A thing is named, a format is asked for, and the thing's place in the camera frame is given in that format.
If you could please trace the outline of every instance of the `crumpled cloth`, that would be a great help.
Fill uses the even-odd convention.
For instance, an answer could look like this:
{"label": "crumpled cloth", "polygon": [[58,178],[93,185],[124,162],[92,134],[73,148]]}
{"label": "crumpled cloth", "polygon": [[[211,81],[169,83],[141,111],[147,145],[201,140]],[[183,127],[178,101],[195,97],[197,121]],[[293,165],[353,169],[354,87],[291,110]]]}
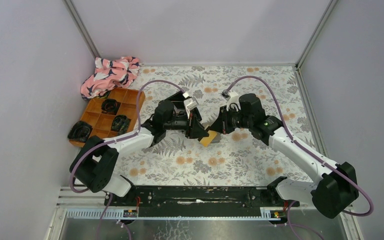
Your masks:
{"label": "crumpled cloth", "polygon": [[129,87],[138,77],[139,61],[139,58],[133,56],[123,56],[114,61],[97,57],[95,73],[80,87],[81,97],[85,100],[103,97],[117,87]]}

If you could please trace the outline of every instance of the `wooden organizer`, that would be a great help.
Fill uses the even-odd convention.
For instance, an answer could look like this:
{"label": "wooden organizer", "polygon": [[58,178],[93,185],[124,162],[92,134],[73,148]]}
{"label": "wooden organizer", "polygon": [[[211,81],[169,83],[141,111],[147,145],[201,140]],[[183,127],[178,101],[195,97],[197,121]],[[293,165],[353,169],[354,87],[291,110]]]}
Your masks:
{"label": "wooden organizer", "polygon": [[[95,135],[101,139],[117,136],[118,132],[111,131],[111,125],[117,115],[126,115],[127,118],[130,119],[127,133],[133,131],[136,120],[138,119],[138,116],[136,115],[136,96],[138,95],[138,92],[138,90],[120,87],[111,90],[107,99],[115,99],[117,102],[121,103],[116,115],[102,113],[101,106],[105,99],[92,98],[80,118],[81,121],[92,126],[92,132],[90,133],[89,138]],[[139,109],[142,108],[144,100],[145,93],[142,92],[139,97]],[[84,142],[80,141],[68,141],[76,147],[83,147],[85,145]]]}

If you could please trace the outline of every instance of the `yellow object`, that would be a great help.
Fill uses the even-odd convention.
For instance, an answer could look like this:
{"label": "yellow object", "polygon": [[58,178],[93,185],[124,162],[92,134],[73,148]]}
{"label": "yellow object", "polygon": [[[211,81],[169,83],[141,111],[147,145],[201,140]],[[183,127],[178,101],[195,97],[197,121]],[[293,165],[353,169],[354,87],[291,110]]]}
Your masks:
{"label": "yellow object", "polygon": [[199,141],[204,147],[208,147],[208,145],[213,141],[215,137],[217,137],[217,132],[215,131],[208,131],[209,136],[203,137],[201,141]]}

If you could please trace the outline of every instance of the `gray wall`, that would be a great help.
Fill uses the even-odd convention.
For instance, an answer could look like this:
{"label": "gray wall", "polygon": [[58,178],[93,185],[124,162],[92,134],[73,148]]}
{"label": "gray wall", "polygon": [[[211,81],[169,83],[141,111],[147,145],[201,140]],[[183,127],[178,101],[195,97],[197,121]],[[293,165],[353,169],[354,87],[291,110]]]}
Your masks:
{"label": "gray wall", "polygon": [[329,0],[73,0],[105,58],[295,63]]}
{"label": "gray wall", "polygon": [[43,239],[93,64],[61,0],[0,0],[0,240]]}
{"label": "gray wall", "polygon": [[[342,0],[302,67],[332,159],[349,161],[375,211],[358,221],[384,239],[384,1]],[[364,197],[355,203],[367,210]]]}

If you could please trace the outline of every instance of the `floral tablecloth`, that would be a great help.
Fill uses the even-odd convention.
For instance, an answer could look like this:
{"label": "floral tablecloth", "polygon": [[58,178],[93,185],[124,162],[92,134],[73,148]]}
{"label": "floral tablecloth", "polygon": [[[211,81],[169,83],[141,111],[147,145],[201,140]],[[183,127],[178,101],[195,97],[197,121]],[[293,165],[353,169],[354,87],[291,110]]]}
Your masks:
{"label": "floral tablecloth", "polygon": [[[151,80],[168,80],[178,84],[199,102],[202,123],[217,117],[226,104],[221,96],[232,81],[245,75],[263,78],[272,87],[280,102],[283,116],[297,137],[313,146],[296,79],[290,66],[159,66],[142,67],[130,86],[139,89]],[[266,114],[279,116],[265,86],[247,78],[233,88],[239,95],[255,93]],[[145,89],[146,99],[140,112],[146,120],[158,102],[177,91],[165,83],[153,83]],[[126,176],[136,185],[189,186],[265,186],[279,176],[309,181],[309,177],[282,153],[265,146],[247,129],[236,129],[222,135],[220,143],[208,147],[196,139],[187,139],[178,131],[167,131],[158,145],[120,157],[115,173]]]}

